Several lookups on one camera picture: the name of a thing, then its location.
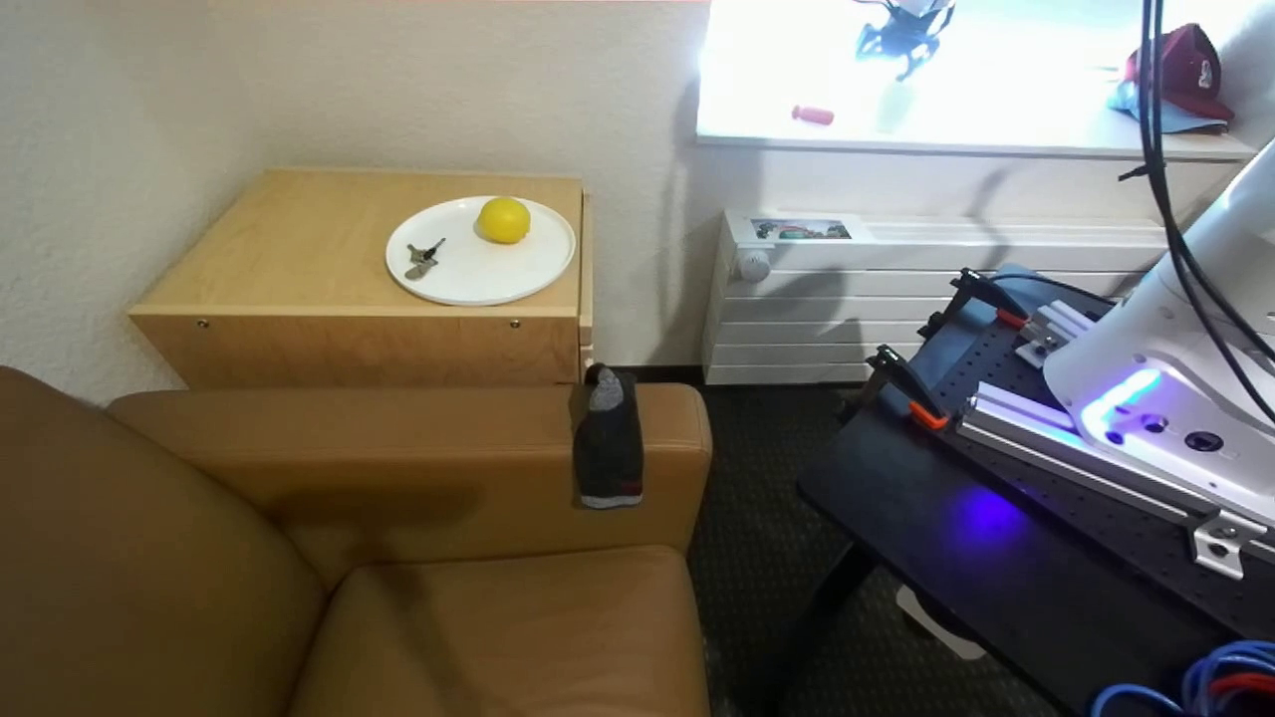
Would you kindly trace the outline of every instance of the white machine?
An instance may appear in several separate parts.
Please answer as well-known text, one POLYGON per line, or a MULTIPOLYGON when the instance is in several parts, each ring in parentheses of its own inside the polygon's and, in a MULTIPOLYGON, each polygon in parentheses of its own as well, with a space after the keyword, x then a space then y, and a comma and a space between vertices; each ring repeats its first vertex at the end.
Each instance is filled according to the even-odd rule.
POLYGON ((1065 414, 981 388, 964 430, 1186 522, 1194 563, 1244 576, 1244 552, 1275 556, 1275 142, 1183 244, 1232 316, 1169 251, 1101 324, 1044 309, 1065 317, 1044 357, 1065 414))

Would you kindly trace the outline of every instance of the white plate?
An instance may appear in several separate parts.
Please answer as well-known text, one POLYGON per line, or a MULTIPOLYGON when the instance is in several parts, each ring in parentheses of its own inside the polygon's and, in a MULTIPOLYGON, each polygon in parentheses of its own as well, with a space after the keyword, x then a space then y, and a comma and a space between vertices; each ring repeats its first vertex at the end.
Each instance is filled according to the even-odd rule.
POLYGON ((474 222, 489 196, 466 196, 451 203, 434 203, 408 222, 396 228, 388 244, 388 267, 396 284, 409 296, 434 303, 518 303, 540 287, 548 287, 572 260, 572 228, 547 203, 522 199, 528 210, 528 231, 522 244, 485 244, 474 222), (409 277, 409 248, 434 248, 437 262, 409 277))

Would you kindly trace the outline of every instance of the armchair armrest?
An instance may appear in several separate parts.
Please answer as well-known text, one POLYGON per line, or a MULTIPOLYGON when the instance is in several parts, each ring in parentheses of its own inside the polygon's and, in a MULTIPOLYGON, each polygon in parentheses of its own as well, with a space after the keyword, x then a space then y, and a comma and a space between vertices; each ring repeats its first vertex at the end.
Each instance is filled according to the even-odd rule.
POLYGON ((335 580, 356 563, 690 544, 712 438, 701 396, 639 388, 645 495, 572 502, 571 388, 150 390, 119 422, 255 502, 335 580))

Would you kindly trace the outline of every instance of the dark floor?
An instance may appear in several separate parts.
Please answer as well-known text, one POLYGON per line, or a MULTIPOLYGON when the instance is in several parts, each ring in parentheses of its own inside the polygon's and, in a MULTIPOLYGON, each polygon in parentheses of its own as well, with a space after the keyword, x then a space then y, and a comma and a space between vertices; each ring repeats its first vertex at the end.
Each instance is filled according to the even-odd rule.
MULTIPOLYGON (((791 483, 837 430, 850 390, 728 388, 706 390, 718 461, 690 551, 701 623, 712 640, 724 713, 775 656, 807 589, 841 552, 841 534, 791 483)), ((993 656, 957 661, 895 605, 895 576, 874 568, 837 617, 825 651, 790 690, 790 717, 1050 717, 1057 708, 993 656)))

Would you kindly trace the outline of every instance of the wooden side table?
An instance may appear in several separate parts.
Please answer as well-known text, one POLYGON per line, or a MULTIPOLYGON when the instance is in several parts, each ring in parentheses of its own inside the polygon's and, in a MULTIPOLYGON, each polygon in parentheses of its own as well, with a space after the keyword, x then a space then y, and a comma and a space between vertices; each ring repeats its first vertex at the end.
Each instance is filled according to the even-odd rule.
POLYGON ((187 388, 578 381, 595 335, 584 191, 540 175, 267 173, 127 316, 187 388), (457 196, 566 214, 571 269, 503 308, 401 289, 382 260, 390 231, 457 196))

